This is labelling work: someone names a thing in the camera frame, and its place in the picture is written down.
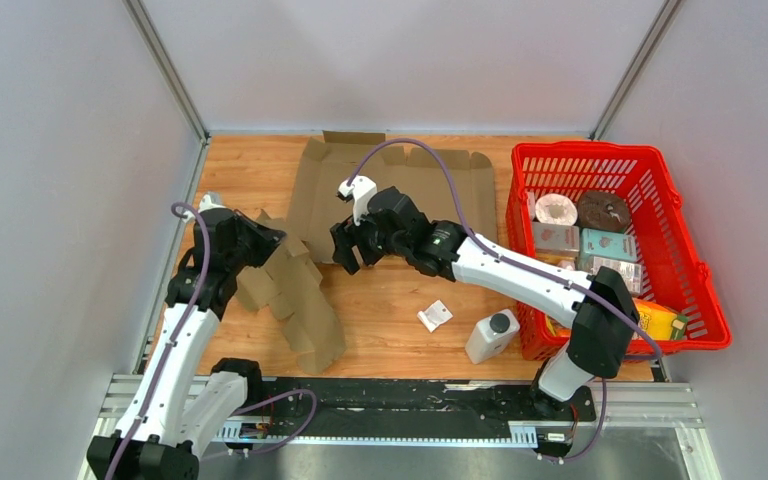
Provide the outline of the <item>pink grey snack box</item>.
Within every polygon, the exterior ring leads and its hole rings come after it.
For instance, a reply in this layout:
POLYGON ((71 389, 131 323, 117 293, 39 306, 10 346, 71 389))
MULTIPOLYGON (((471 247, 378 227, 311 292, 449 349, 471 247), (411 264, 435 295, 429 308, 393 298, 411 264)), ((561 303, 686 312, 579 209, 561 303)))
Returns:
POLYGON ((580 252, 580 231, 574 225, 531 223, 535 251, 538 254, 575 258, 580 252))

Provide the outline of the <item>teal snack box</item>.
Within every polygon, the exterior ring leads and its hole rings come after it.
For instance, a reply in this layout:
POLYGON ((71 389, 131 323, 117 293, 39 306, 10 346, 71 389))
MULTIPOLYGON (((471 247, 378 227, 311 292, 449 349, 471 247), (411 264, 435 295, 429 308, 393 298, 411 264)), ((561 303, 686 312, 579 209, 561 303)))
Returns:
POLYGON ((592 256, 636 262, 637 243, 632 235, 583 228, 580 230, 578 260, 580 263, 585 263, 592 256))

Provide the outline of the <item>white tissue roll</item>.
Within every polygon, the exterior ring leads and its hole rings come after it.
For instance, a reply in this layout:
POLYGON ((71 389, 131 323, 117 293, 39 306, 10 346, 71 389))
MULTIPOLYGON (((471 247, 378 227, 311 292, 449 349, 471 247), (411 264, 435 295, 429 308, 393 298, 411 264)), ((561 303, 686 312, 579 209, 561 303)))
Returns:
POLYGON ((549 193, 535 201, 535 218, 544 224, 574 226, 578 221, 578 210, 569 197, 549 193))

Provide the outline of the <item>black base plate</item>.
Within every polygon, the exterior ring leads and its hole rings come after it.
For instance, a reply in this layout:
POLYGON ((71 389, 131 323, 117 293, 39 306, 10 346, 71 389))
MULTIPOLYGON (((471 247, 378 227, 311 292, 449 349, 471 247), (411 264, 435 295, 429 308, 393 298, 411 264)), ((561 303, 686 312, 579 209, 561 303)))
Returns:
POLYGON ((299 443, 569 446, 604 417, 583 386, 542 400, 522 381, 273 377, 217 438, 231 448, 299 443))

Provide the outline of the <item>small white paper tag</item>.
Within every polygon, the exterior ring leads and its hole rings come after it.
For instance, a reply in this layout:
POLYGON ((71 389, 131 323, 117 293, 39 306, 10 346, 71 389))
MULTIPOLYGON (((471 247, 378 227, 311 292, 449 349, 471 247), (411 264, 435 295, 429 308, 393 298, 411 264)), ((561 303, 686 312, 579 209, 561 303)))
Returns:
POLYGON ((420 310, 417 318, 430 333, 433 333, 452 319, 453 313, 441 300, 436 300, 426 309, 420 310))

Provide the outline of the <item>yellow orange snack box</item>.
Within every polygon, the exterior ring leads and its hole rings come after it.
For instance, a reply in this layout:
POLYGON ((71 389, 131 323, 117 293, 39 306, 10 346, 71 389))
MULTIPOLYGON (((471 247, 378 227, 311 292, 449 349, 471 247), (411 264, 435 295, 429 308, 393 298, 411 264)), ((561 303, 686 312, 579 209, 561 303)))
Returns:
POLYGON ((634 299, 640 327, 655 341, 681 340, 686 331, 688 318, 658 303, 634 299))

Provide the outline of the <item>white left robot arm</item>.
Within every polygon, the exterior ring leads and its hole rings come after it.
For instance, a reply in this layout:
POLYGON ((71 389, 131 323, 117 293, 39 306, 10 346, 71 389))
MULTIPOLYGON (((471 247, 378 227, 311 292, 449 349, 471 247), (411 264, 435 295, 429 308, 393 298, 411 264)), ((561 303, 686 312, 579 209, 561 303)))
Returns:
POLYGON ((251 415, 265 402, 258 363, 242 359, 221 361, 196 399, 188 395, 238 275, 263 266, 286 234, 224 206, 176 202, 172 211, 194 223, 194 241, 167 285, 161 334, 134 398, 113 432, 88 447, 99 479, 195 479, 232 412, 251 415))

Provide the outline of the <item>red plastic basket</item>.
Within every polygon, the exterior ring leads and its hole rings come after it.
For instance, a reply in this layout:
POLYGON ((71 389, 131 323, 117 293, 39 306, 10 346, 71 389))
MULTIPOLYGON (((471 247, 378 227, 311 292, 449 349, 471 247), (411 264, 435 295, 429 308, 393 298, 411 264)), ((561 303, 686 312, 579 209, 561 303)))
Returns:
POLYGON ((682 197, 658 149, 598 141, 520 143, 512 149, 511 163, 506 212, 511 250, 536 254, 528 194, 555 193, 577 200, 587 191, 613 193, 630 209, 627 231, 643 266, 643 298, 689 319, 681 339, 661 342, 663 353, 723 350, 731 345, 711 272, 697 255, 682 214, 682 197))

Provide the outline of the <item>large flat cardboard sheet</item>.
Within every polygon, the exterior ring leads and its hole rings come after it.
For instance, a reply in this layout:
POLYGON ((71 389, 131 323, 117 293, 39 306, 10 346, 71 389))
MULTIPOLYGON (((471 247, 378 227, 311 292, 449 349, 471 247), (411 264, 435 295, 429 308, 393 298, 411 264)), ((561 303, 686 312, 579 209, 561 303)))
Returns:
MULTIPOLYGON (((336 197, 339 184, 384 141, 383 133, 333 131, 325 131, 321 141, 308 141, 300 158, 286 222, 288 230, 306 244, 314 262, 332 262, 334 245, 329 229, 352 214, 352 206, 336 197)), ((454 181, 467 223, 497 242, 491 160, 478 151, 439 149, 437 153, 454 181)), ((459 220, 442 169, 420 147, 388 146, 365 164, 361 174, 374 181, 379 190, 397 187, 430 220, 459 220)))

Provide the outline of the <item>small brown cardboard box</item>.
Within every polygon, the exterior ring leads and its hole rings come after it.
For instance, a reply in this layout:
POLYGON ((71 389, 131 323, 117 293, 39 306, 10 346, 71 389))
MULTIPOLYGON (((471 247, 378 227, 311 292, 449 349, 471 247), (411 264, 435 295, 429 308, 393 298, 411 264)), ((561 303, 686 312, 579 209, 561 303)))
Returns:
POLYGON ((236 298, 252 313, 269 308, 300 370, 319 375, 347 348, 343 325, 321 290, 323 276, 310 251, 285 219, 262 210, 257 223, 286 236, 263 266, 238 274, 236 298))

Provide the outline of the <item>brown round chocolate pastry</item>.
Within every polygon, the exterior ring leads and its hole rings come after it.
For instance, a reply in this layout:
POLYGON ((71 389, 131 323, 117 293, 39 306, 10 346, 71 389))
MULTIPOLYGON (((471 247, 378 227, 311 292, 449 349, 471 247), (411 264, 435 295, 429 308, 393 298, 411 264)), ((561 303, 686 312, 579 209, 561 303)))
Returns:
POLYGON ((631 210, 618 195, 588 190, 576 203, 578 224, 582 228, 623 233, 631 226, 631 210))

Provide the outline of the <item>white bottle black cap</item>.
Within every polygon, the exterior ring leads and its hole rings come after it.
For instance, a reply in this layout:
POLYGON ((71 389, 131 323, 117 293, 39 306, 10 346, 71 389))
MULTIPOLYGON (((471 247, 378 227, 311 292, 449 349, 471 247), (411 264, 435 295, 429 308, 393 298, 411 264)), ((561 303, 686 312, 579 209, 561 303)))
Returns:
POLYGON ((510 309, 504 309, 479 320, 465 344, 472 364, 480 364, 502 353, 518 335, 519 322, 510 309))

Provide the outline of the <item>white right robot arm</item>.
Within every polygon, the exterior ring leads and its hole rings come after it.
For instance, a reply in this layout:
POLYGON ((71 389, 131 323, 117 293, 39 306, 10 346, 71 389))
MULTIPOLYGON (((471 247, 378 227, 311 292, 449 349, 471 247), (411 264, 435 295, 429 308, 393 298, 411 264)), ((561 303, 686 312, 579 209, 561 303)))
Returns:
POLYGON ((571 271, 518 254, 452 221, 431 221, 395 187, 379 190, 367 178, 337 190, 352 212, 334 224, 333 260, 349 274, 382 258, 402 258, 419 273, 477 285, 548 314, 570 331, 566 344, 539 371, 530 404, 558 417, 590 380, 617 376, 639 325, 621 274, 571 271))

